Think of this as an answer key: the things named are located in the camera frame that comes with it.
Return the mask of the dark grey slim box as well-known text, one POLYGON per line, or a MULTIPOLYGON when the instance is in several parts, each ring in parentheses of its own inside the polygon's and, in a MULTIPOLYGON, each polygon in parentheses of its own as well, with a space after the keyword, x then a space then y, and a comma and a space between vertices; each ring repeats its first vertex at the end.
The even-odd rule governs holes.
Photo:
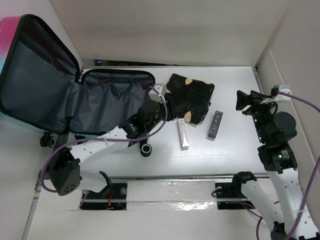
POLYGON ((222 117, 223 112, 216 110, 207 135, 209 138, 215 139, 217 137, 222 117))

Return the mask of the white slim cosmetic box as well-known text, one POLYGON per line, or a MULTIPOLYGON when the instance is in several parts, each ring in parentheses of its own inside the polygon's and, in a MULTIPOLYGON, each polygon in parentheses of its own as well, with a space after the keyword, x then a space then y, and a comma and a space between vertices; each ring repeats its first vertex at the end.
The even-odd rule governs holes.
POLYGON ((183 151, 188 150, 190 144, 189 144, 189 140, 188 140, 188 134, 187 134, 185 120, 183 118, 178 118, 177 119, 177 126, 178 126, 178 132, 179 132, 180 147, 183 151))

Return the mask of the black garment with patches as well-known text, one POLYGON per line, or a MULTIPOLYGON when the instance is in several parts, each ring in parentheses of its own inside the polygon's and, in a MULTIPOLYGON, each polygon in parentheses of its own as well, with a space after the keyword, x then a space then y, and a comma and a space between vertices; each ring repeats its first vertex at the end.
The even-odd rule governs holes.
POLYGON ((209 111, 214 89, 213 83, 174 73, 166 84, 164 97, 179 107, 179 119, 196 126, 205 119, 209 111))

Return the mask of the pink and teal kids suitcase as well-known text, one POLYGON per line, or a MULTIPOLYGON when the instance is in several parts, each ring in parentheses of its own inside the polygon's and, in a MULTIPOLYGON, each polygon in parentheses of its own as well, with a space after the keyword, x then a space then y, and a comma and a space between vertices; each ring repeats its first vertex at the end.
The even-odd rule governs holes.
POLYGON ((33 14, 0 21, 0 113, 56 135, 101 136, 126 121, 150 99, 155 77, 143 70, 95 68, 79 62, 44 20, 33 14))

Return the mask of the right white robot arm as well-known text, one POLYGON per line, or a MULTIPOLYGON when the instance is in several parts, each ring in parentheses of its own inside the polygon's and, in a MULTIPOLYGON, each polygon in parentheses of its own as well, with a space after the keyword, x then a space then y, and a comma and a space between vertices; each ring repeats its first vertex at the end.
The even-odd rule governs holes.
POLYGON ((259 159, 275 189, 278 203, 263 191, 257 178, 250 171, 235 174, 231 191, 237 197, 245 196, 265 221, 273 240, 318 240, 320 231, 314 223, 307 197, 317 173, 314 168, 308 185, 302 190, 299 182, 298 163, 289 140, 297 135, 296 120, 278 108, 280 92, 264 95, 256 91, 246 94, 237 91, 235 109, 251 116, 261 146, 259 159))

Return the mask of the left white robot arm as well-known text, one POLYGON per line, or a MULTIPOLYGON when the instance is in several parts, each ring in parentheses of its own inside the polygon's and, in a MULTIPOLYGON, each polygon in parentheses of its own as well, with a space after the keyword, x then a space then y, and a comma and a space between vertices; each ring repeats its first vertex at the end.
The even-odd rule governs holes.
POLYGON ((168 106, 161 96, 160 101, 147 101, 137 113, 108 133, 62 144, 53 151, 42 168, 42 187, 59 196, 70 194, 81 183, 82 166, 115 151, 143 143, 158 133, 154 128, 158 123, 165 124, 168 115, 168 106), (45 177, 51 181, 53 189, 45 185, 45 177))

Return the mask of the aluminium front rail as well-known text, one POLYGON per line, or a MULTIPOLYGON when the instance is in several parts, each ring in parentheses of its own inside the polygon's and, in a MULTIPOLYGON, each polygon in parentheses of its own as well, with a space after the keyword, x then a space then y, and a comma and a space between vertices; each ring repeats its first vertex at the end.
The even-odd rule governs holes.
POLYGON ((214 175, 190 175, 190 176, 111 176, 113 181, 197 181, 197 180, 229 180, 232 179, 235 174, 214 174, 214 175))

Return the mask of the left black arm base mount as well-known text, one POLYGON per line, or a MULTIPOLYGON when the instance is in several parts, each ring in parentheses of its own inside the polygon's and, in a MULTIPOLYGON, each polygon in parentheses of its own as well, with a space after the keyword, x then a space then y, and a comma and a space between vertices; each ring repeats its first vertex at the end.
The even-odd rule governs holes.
POLYGON ((108 175, 99 172, 105 179, 106 185, 99 192, 83 190, 79 208, 86 211, 123 211, 127 209, 128 184, 112 182, 108 175))

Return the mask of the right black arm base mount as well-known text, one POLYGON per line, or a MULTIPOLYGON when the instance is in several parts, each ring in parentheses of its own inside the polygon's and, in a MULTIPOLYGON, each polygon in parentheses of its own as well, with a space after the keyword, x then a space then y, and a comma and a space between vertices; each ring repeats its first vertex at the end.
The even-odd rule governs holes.
POLYGON ((240 192, 234 190, 231 182, 216 182, 211 196, 217 200, 218 210, 255 209, 253 204, 240 192))

